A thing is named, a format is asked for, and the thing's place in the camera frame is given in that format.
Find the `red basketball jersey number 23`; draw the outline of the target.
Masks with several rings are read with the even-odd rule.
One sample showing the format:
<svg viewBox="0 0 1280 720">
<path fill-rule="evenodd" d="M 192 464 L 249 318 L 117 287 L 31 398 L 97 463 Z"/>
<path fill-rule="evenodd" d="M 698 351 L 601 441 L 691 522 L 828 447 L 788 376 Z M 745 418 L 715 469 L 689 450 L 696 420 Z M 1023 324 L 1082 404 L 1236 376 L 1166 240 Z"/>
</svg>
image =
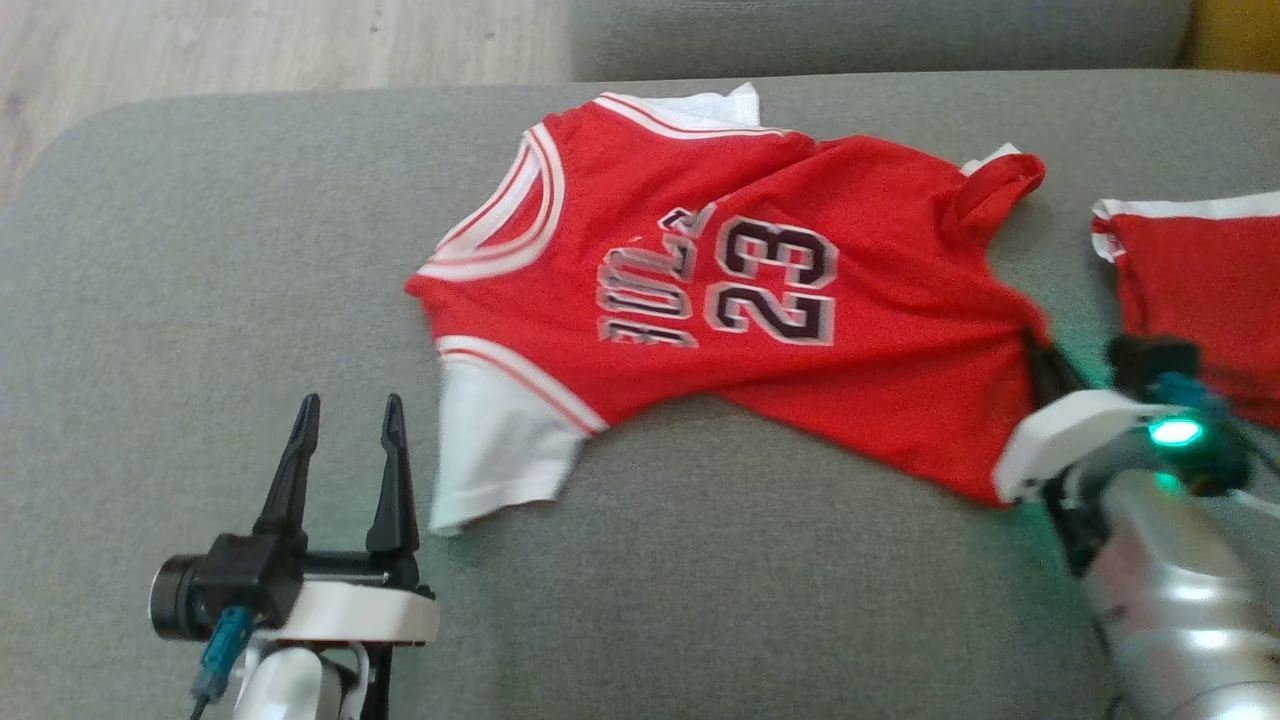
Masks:
<svg viewBox="0 0 1280 720">
<path fill-rule="evenodd" d="M 1050 334 L 987 252 L 1044 176 L 769 127 L 750 83 L 545 117 L 404 284 L 442 365 L 430 530 L 556 500 L 590 438 L 695 395 L 998 503 Z"/>
</svg>

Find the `red shorts with white trim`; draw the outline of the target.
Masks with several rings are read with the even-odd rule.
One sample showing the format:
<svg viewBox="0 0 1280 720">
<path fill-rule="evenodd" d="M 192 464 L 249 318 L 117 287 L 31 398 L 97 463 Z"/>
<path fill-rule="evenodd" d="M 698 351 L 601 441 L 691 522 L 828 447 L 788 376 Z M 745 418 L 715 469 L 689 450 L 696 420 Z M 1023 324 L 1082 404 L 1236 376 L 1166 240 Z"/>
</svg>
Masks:
<svg viewBox="0 0 1280 720">
<path fill-rule="evenodd" d="M 1199 346 L 1204 382 L 1280 433 L 1280 190 L 1199 201 L 1101 199 L 1091 242 L 1123 329 Z"/>
</svg>

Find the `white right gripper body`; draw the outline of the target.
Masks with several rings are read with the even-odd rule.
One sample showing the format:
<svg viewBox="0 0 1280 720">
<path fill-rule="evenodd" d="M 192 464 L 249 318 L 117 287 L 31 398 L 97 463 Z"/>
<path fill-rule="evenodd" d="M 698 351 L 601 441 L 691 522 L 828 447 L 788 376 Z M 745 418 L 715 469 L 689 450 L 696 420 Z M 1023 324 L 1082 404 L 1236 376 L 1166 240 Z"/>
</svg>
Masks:
<svg viewBox="0 0 1280 720">
<path fill-rule="evenodd" d="M 1148 404 L 1114 389 L 1079 389 L 1055 400 L 1010 434 L 992 471 L 997 498 L 1028 500 L 1064 469 L 1149 419 Z"/>
</svg>

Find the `wide yellow sofa back cushion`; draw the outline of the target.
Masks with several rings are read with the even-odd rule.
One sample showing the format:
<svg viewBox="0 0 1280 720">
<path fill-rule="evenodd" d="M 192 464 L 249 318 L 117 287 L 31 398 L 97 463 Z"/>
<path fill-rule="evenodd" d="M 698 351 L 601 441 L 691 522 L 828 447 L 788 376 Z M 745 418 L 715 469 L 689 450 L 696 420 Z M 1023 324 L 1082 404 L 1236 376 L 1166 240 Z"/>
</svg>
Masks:
<svg viewBox="0 0 1280 720">
<path fill-rule="evenodd" d="M 1190 0 L 1179 65 L 1280 74 L 1280 0 Z"/>
</svg>

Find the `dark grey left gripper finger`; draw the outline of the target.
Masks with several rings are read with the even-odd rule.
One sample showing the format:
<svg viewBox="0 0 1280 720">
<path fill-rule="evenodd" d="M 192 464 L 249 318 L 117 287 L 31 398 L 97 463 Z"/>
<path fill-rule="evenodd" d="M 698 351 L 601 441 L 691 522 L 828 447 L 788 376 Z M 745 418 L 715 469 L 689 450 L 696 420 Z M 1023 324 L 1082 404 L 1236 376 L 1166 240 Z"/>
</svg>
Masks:
<svg viewBox="0 0 1280 720">
<path fill-rule="evenodd" d="M 381 447 L 385 466 L 365 547 L 371 555 L 397 559 L 415 553 L 420 542 L 404 406 L 397 393 L 387 400 Z"/>
<path fill-rule="evenodd" d="M 321 400 L 303 397 L 291 436 L 271 480 L 262 510 L 253 524 L 255 534 L 279 536 L 287 541 L 306 541 L 305 502 L 308 466 L 317 447 Z"/>
</svg>

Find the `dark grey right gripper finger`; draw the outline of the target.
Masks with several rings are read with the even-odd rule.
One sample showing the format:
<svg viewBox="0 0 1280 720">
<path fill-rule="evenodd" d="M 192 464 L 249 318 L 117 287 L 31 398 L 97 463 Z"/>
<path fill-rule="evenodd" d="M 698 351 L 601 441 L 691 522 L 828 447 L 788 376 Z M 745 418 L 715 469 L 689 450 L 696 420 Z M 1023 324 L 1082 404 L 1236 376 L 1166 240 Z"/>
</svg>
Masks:
<svg viewBox="0 0 1280 720">
<path fill-rule="evenodd" d="M 1033 410 L 1039 411 L 1059 401 L 1068 392 L 1059 370 L 1059 351 L 1052 342 L 1042 340 L 1030 328 L 1023 329 L 1021 342 Z"/>
<path fill-rule="evenodd" d="M 1048 366 L 1059 396 L 1093 388 L 1092 383 L 1057 345 L 1048 346 Z"/>
</svg>

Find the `large grey sofa seat cushion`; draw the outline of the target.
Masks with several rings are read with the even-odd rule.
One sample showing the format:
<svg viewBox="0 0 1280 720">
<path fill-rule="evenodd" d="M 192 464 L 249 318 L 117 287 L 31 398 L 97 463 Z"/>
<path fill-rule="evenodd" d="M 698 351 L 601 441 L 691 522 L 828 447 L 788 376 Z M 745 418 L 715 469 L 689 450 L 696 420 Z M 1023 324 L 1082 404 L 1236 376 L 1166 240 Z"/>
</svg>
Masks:
<svg viewBox="0 0 1280 720">
<path fill-rule="evenodd" d="M 1190 0 L 570 0 L 577 81 L 1174 65 Z"/>
</svg>

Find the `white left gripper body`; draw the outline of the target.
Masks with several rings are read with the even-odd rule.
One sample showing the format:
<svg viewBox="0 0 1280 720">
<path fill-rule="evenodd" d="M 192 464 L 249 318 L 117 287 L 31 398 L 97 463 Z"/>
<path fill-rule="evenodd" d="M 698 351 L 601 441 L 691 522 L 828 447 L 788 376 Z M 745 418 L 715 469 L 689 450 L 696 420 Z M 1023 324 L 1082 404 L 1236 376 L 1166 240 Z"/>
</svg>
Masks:
<svg viewBox="0 0 1280 720">
<path fill-rule="evenodd" d="M 412 553 L 308 553 L 302 569 L 288 619 L 260 625 L 257 641 L 424 646 L 438 638 L 440 610 Z"/>
</svg>

